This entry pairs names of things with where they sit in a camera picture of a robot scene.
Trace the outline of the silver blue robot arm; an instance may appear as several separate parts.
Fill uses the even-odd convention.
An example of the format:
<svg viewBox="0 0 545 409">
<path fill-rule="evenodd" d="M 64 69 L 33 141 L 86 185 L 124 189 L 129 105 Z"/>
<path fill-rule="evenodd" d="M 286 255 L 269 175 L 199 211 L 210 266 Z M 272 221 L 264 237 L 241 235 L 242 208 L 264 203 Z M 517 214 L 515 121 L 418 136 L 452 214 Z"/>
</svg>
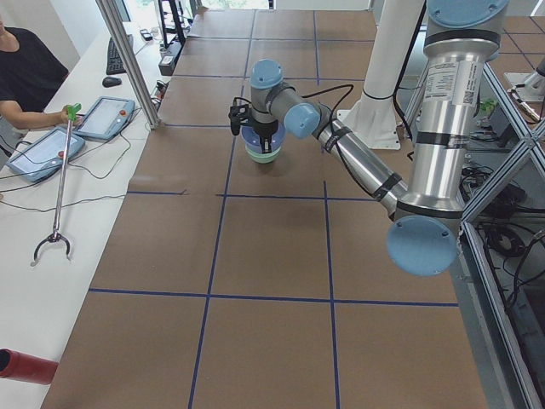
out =
<svg viewBox="0 0 545 409">
<path fill-rule="evenodd" d="M 309 103 L 284 80 L 275 60 L 251 73 L 251 103 L 244 138 L 258 137 L 269 152 L 274 133 L 315 137 L 392 220 L 387 251 L 404 271 L 433 276 L 457 256 L 462 164 L 485 63 L 499 50 L 504 1 L 430 1 L 423 51 L 428 69 L 413 168 L 404 181 L 356 133 L 323 105 Z"/>
</svg>

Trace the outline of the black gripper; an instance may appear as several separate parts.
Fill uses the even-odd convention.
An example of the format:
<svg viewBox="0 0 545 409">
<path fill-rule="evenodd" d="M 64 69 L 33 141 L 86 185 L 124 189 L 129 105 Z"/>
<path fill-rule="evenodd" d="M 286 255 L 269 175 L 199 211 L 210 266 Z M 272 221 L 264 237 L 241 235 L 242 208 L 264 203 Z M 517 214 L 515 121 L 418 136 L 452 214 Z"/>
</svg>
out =
<svg viewBox="0 0 545 409">
<path fill-rule="evenodd" d="M 253 125 L 253 130 L 260 137 L 261 151 L 263 153 L 271 153 L 273 151 L 272 135 L 278 131 L 278 122 L 255 122 Z"/>
</svg>

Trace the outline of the person's hand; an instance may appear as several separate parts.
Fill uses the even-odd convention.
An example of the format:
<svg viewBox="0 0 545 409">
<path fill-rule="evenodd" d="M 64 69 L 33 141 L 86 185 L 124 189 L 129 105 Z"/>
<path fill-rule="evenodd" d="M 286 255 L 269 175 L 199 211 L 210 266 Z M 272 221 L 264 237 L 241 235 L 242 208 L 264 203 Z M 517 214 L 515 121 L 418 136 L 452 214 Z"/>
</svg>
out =
<svg viewBox="0 0 545 409">
<path fill-rule="evenodd" d="M 64 106 L 63 109 L 60 112 L 58 112 L 58 114 L 59 114 L 59 117 L 58 117 L 59 124 L 68 124 L 69 122 L 72 122 L 72 125 L 74 127 L 77 127 L 83 121 L 83 117 L 81 115 L 76 115 L 74 119 L 70 119 L 68 106 Z"/>
</svg>

